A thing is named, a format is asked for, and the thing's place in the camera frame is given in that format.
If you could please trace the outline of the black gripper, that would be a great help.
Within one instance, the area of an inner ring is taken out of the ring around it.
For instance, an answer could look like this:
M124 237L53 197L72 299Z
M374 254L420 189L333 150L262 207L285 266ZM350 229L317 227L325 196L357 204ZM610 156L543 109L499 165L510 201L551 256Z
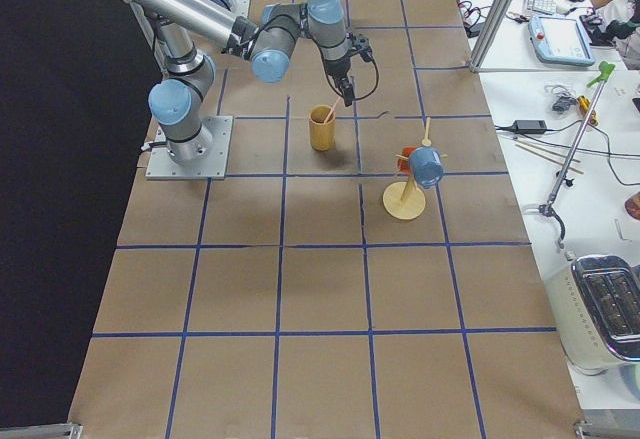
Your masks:
M325 73L334 81L336 94L343 98L344 105L350 107L355 101L354 87L348 78L350 58L343 56L335 60L322 59Z

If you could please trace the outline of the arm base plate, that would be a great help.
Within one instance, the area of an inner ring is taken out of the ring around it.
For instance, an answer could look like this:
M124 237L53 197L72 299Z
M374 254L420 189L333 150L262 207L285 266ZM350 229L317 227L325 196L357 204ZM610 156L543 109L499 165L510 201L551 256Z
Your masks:
M150 180L223 180L226 176L234 117L204 116L191 141L169 141L156 127L145 176Z
M251 0L228 0L229 11L234 17L249 17Z

